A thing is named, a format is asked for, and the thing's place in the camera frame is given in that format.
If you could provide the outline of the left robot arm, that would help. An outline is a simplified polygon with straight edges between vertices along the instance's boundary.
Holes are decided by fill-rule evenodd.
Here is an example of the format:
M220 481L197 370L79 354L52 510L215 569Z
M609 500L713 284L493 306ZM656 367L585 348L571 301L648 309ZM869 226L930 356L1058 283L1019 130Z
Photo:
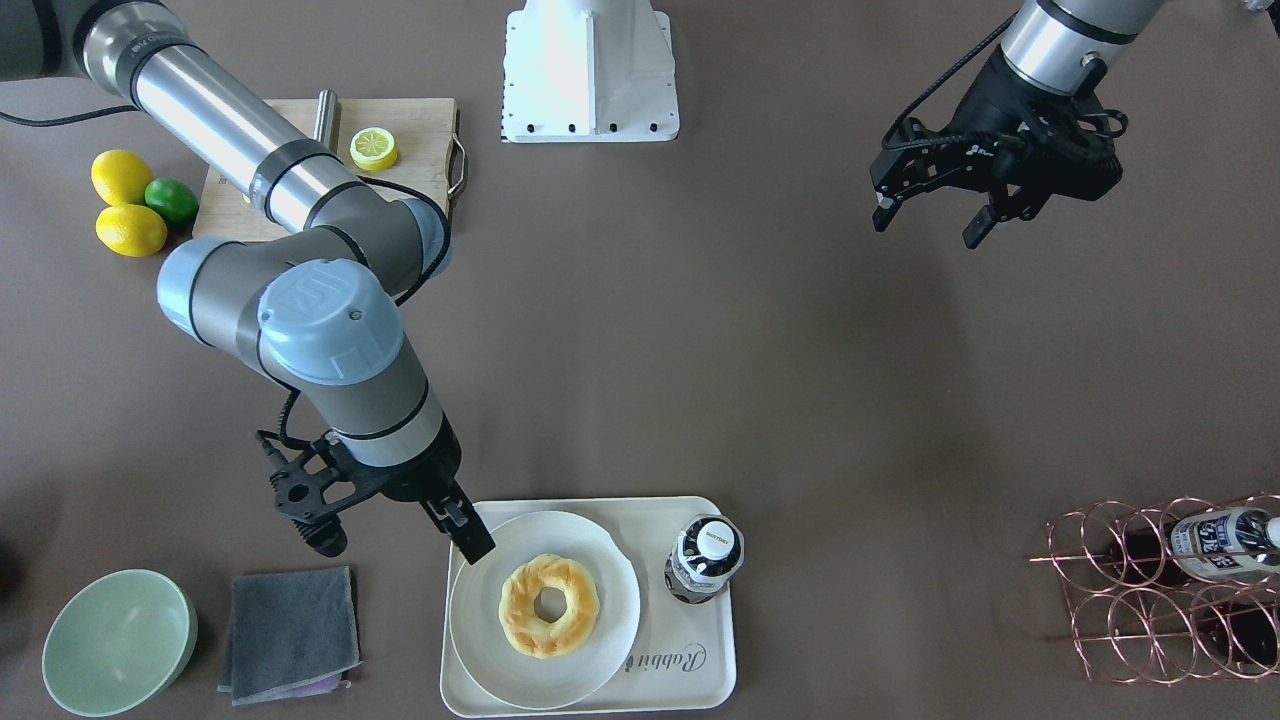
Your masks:
M902 205L943 187L986 193L963 231L977 247L998 224L1034 219L1053 196L1094 201L1123 177L1115 141L1126 115L1102 79L1160 9L1157 1L1027 1L987 38L988 58L945 128L905 109L870 164L882 232Z

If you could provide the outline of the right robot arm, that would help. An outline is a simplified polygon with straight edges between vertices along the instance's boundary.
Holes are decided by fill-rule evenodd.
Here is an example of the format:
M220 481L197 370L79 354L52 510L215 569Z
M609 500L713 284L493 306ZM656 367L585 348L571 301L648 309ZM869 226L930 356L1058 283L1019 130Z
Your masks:
M494 547L457 483L461 448L399 304L448 256L429 197L353 174L220 67L159 1L5 1L3 78L82 77L151 115L284 234L196 237L157 275L165 316L308 398L314 441L262 430L278 511L328 557L339 515L372 496L421 505L470 562Z

